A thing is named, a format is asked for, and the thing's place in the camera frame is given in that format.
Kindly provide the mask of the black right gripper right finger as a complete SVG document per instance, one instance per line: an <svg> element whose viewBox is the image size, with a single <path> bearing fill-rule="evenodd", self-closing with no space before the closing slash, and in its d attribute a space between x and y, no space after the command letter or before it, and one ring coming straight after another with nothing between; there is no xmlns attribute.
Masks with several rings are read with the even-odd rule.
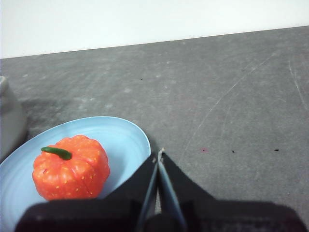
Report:
<svg viewBox="0 0 309 232"><path fill-rule="evenodd" d="M158 152L161 209L186 232L307 232L295 210L261 201L214 198Z"/></svg>

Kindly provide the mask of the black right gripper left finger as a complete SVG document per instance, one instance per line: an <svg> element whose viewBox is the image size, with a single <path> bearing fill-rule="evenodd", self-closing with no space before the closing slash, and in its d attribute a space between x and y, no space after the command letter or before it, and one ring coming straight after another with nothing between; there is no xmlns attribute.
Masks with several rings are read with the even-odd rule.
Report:
<svg viewBox="0 0 309 232"><path fill-rule="evenodd" d="M154 209L157 156L103 199L54 200L28 208L17 232L135 232Z"/></svg>

